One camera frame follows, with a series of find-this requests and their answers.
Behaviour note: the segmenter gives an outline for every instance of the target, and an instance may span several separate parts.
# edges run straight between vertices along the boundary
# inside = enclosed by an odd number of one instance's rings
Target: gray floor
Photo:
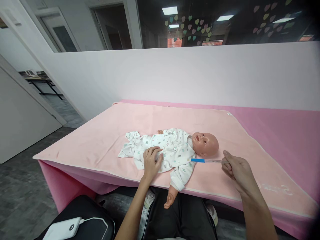
[[[78,128],[85,124],[77,111],[71,106],[64,96],[61,100],[57,95],[41,95],[63,117],[67,124],[65,127]]]
[[[36,238],[58,215],[41,168],[32,156],[72,132],[62,127],[0,165],[0,239],[30,240]],[[98,196],[104,207],[123,218],[132,197],[122,194]],[[139,236],[143,234],[147,209],[143,209]],[[245,239],[245,225],[219,218],[217,233],[221,239]],[[279,239],[293,239],[279,236]]]

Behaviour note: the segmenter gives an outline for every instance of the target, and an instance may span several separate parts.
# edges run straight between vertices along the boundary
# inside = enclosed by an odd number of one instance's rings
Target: pink tablecloth
[[[159,103],[123,100],[122,102],[152,104],[185,108],[209,108],[231,112],[247,133],[273,157],[290,177],[313,199],[320,202],[320,112],[278,110],[245,107],[209,106],[177,103]],[[79,194],[94,196],[106,194],[118,186],[137,186],[138,183],[121,179],[105,172],[75,168],[50,161],[39,161],[53,199],[60,211]],[[242,209],[240,202],[221,200],[230,206]],[[273,212],[275,224],[302,239],[308,230],[310,219],[296,217],[296,224],[288,224],[281,213]]]

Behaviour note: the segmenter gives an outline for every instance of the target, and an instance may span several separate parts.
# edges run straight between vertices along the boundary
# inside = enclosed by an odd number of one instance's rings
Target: doll face
[[[211,157],[218,152],[219,143],[211,133],[196,132],[192,135],[193,149],[202,157]]]

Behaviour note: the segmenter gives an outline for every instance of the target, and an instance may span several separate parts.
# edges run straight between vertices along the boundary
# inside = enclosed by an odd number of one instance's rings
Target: printed onesie
[[[195,158],[191,135],[178,128],[164,130],[163,134],[153,136],[140,136],[138,131],[126,133],[129,140],[125,143],[118,155],[121,158],[133,157],[138,170],[144,169],[143,153],[150,147],[159,146],[163,150],[163,161],[159,172],[166,172],[174,168],[170,173],[171,182],[175,189],[181,191],[188,182],[194,165],[191,158]]]

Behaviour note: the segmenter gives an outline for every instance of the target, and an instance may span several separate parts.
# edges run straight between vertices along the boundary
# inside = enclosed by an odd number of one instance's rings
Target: shoe
[[[217,226],[218,225],[218,215],[216,210],[214,209],[214,207],[211,204],[206,205],[207,211],[210,214],[210,216],[213,219],[214,225]]]
[[[148,189],[146,199],[144,200],[144,206],[146,207],[146,209],[149,210],[153,201],[154,201],[154,193],[150,189]]]

